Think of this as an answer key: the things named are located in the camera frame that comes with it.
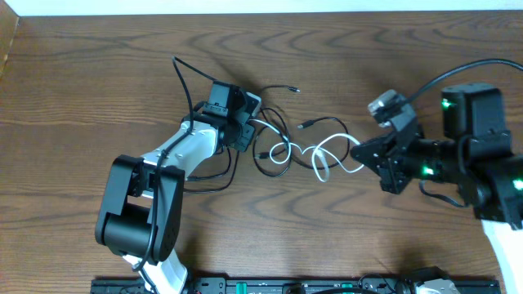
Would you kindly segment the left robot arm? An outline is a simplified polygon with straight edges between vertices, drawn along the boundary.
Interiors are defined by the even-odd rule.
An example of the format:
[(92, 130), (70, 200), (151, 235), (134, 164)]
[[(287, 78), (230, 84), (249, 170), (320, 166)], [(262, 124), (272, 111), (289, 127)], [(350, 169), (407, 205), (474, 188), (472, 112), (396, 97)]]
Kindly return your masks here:
[(208, 100), (189, 104), (179, 130), (158, 148), (112, 163), (95, 227), (96, 241), (121, 256), (156, 293), (180, 293), (188, 269), (174, 250), (185, 183), (220, 147), (244, 152), (259, 96), (215, 81)]

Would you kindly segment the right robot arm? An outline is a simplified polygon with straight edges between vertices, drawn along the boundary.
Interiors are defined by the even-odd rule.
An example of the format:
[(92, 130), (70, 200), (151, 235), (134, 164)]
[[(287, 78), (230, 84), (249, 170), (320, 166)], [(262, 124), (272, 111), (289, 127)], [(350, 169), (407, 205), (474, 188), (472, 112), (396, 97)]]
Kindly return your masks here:
[(425, 137), (413, 106), (390, 90), (369, 112), (391, 132), (355, 145), (350, 154), (380, 178), (383, 191), (401, 194), (418, 179), (453, 184), (481, 220), (507, 292), (522, 291), (522, 157), (512, 152), (502, 92), (488, 83), (441, 91), (444, 140)]

